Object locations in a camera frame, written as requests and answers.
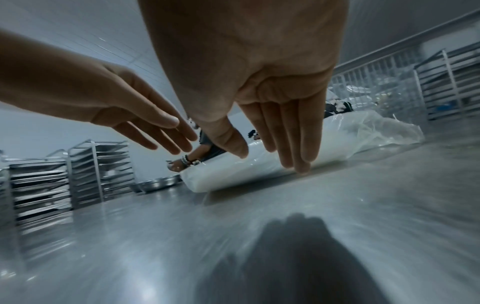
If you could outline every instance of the stainless steel table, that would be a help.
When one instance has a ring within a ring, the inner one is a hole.
[[[178,186],[0,231],[0,302],[192,303],[226,256],[241,262],[267,223],[303,213],[325,221],[392,303],[478,303],[478,125],[435,126],[423,145],[308,176],[210,194]]]

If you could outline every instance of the white plastic bag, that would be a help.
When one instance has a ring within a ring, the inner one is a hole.
[[[409,145],[424,140],[419,126],[384,118],[375,111],[349,112],[323,121],[321,148],[312,168],[346,160],[359,151],[389,144]],[[259,179],[294,173],[280,165],[277,153],[265,150],[262,141],[248,145],[246,159],[225,153],[181,172],[193,192],[209,192]]]

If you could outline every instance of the clear plastic sheet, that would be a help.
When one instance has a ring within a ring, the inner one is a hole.
[[[320,153],[312,168],[347,160],[375,147],[410,145],[423,140],[419,126],[382,117],[375,111],[334,115],[323,121]],[[246,159],[225,153],[182,171],[181,178],[191,191],[200,193],[294,173],[283,168],[278,154],[267,152],[261,140],[248,147]]]

